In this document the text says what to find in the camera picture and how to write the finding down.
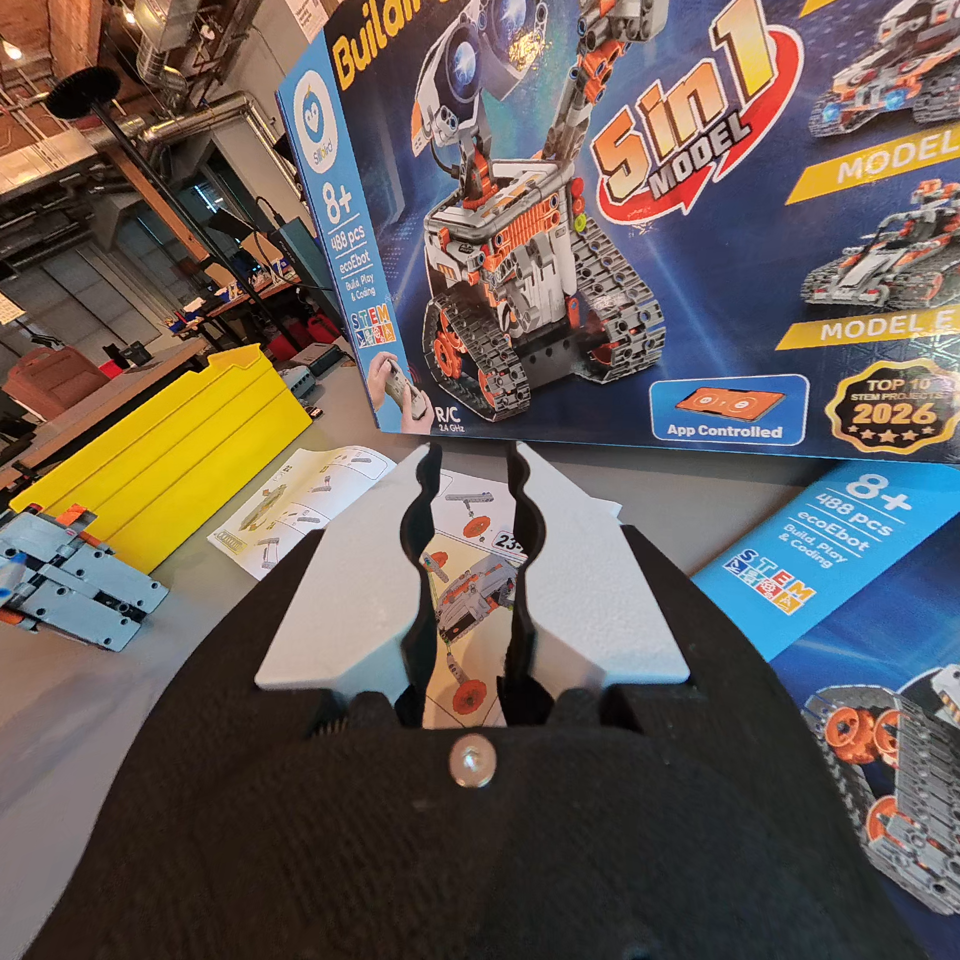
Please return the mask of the grey brick assembly orange pins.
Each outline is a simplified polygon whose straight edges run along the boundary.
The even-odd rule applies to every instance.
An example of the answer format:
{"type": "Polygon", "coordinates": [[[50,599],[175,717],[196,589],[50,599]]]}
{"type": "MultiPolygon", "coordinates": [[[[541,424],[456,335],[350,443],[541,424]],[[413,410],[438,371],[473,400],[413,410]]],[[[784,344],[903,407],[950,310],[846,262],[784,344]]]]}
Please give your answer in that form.
{"type": "Polygon", "coordinates": [[[42,562],[38,588],[16,606],[1,606],[2,622],[30,632],[45,626],[109,651],[127,645],[169,590],[91,535],[96,518],[82,505],[58,516],[39,505],[2,512],[1,554],[11,547],[42,562]]]}

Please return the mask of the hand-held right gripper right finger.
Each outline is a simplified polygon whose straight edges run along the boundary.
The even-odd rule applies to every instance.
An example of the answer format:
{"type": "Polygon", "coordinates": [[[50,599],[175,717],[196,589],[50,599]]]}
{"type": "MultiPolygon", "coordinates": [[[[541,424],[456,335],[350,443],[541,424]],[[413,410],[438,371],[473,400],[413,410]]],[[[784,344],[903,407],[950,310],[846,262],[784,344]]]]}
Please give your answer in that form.
{"type": "Polygon", "coordinates": [[[611,505],[522,441],[510,448],[509,478],[527,558],[510,644],[520,675],[553,698],[686,682],[690,668],[611,505]]]}

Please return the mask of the black pole round disc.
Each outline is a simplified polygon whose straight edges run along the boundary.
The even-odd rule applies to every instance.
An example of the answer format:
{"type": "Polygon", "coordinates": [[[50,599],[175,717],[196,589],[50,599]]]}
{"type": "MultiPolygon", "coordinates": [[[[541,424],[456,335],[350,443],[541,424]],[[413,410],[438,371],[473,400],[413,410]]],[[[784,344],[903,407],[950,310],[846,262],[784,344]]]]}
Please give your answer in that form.
{"type": "Polygon", "coordinates": [[[163,179],[151,169],[139,154],[135,143],[114,122],[109,103],[114,100],[120,86],[120,78],[112,69],[91,66],[61,80],[46,97],[45,104],[54,116],[61,119],[96,115],[114,140],[114,145],[107,149],[107,153],[150,208],[186,246],[199,265],[213,260],[234,278],[256,305],[259,314],[269,318],[295,348],[296,341],[287,332],[283,320],[272,313],[270,306],[260,298],[244,274],[233,269],[230,259],[224,255],[210,234],[167,187],[163,179]]]}

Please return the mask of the flat robot kit box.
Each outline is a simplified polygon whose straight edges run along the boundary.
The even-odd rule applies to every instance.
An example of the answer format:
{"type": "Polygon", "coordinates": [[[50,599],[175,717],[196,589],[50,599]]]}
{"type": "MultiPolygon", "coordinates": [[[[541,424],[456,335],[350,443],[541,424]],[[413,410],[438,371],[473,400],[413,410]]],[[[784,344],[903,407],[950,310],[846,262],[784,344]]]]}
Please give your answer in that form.
{"type": "Polygon", "coordinates": [[[699,571],[796,701],[931,958],[959,949],[959,473],[836,466],[699,571]]]}

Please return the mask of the black monitor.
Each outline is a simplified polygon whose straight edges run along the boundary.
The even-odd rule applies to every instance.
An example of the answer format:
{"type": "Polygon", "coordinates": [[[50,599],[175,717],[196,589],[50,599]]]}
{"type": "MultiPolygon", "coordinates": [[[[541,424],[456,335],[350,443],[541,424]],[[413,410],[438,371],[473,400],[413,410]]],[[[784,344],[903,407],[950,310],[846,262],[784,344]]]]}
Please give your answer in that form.
{"type": "Polygon", "coordinates": [[[218,209],[205,223],[209,232],[217,232],[228,237],[234,244],[241,246],[253,237],[257,228],[249,222],[235,216],[229,210],[218,209]]]}

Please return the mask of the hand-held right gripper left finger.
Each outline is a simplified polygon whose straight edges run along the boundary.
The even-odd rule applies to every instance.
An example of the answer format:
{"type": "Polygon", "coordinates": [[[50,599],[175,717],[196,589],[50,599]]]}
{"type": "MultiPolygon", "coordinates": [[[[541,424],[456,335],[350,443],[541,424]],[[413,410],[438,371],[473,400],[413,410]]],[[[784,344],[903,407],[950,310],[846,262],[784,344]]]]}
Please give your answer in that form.
{"type": "Polygon", "coordinates": [[[342,702],[425,694],[437,654],[421,563],[442,449],[425,443],[334,518],[256,675],[261,690],[332,690],[342,702]]]}

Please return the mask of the red container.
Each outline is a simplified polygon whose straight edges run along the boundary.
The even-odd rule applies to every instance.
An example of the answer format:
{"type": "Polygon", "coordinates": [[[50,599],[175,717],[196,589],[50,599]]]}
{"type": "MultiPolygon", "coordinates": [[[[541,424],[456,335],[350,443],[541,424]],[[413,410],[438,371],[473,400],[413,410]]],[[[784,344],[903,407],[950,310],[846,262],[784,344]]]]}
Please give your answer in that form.
{"type": "Polygon", "coordinates": [[[289,319],[285,321],[285,325],[296,343],[296,349],[284,334],[277,334],[269,343],[269,351],[278,362],[291,360],[298,352],[314,343],[333,344],[341,335],[333,320],[324,314],[316,314],[307,320],[289,319]]]}

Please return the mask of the blue robot toy box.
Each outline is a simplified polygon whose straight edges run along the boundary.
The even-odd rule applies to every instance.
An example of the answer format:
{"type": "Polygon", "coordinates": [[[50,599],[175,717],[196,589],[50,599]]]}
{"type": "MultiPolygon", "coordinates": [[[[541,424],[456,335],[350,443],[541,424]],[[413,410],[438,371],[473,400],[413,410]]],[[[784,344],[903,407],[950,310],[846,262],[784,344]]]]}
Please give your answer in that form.
{"type": "Polygon", "coordinates": [[[958,467],[959,3],[343,2],[276,93],[433,430],[958,467]]]}

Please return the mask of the dark grey slab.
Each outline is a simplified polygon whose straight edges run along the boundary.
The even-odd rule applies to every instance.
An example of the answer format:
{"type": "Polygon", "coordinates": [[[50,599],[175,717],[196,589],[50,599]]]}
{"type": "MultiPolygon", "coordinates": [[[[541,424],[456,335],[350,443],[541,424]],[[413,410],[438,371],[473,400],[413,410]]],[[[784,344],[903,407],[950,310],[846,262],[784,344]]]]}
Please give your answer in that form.
{"type": "Polygon", "coordinates": [[[313,342],[295,354],[291,362],[306,367],[314,378],[319,378],[345,358],[349,354],[337,343],[313,342]]]}

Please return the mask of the yellow plastic bin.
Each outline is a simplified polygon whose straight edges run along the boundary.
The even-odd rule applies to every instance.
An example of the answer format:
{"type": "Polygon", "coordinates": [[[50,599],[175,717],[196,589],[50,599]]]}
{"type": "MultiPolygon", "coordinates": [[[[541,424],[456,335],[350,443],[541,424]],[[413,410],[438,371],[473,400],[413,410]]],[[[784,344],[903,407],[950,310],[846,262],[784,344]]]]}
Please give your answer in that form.
{"type": "Polygon", "coordinates": [[[213,354],[10,502],[96,515],[93,537],[150,573],[311,425],[257,345],[213,354]]]}

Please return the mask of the wooden workbench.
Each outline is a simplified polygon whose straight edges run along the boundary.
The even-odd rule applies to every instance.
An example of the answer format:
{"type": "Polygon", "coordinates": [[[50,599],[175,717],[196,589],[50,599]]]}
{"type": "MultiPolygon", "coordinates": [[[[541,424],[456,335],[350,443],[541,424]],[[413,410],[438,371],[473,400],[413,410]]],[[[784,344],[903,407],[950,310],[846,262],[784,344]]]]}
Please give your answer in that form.
{"type": "MultiPolygon", "coordinates": [[[[294,273],[277,275],[272,283],[261,286],[257,294],[265,302],[300,283],[301,278],[294,273]]],[[[250,306],[252,303],[251,298],[234,282],[212,296],[198,298],[192,308],[185,305],[174,309],[171,315],[163,319],[163,324],[172,334],[180,335],[187,330],[198,330],[199,325],[207,319],[219,317],[237,307],[250,306]]]]}
{"type": "Polygon", "coordinates": [[[145,366],[121,372],[76,405],[43,423],[31,445],[1,468],[2,490],[18,492],[38,478],[41,469],[64,459],[110,429],[186,372],[206,364],[208,343],[191,339],[164,349],[145,366]]]}

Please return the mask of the dark green case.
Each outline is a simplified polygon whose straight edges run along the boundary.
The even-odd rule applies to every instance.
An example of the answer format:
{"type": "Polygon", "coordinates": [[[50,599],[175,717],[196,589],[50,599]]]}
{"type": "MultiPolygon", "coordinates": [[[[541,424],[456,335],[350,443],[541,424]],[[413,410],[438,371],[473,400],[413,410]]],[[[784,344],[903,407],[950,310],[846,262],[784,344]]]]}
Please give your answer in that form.
{"type": "Polygon", "coordinates": [[[296,218],[285,222],[270,231],[267,237],[294,267],[298,283],[318,293],[320,309],[337,325],[339,332],[345,335],[346,327],[328,260],[304,221],[296,218]]]}

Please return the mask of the white instruction booklet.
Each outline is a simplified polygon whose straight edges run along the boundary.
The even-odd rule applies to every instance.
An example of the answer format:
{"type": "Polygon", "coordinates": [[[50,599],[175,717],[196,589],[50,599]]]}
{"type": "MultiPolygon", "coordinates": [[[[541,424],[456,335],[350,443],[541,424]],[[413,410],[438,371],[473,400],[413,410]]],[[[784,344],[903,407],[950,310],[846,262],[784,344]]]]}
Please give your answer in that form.
{"type": "MultiPolygon", "coordinates": [[[[260,581],[306,534],[324,529],[393,467],[363,446],[295,450],[208,542],[260,581]]],[[[510,642],[517,572],[526,559],[514,534],[515,510],[506,484],[441,470],[432,505],[435,534],[421,554],[438,631],[426,728],[506,725],[498,676],[510,642]]]]}

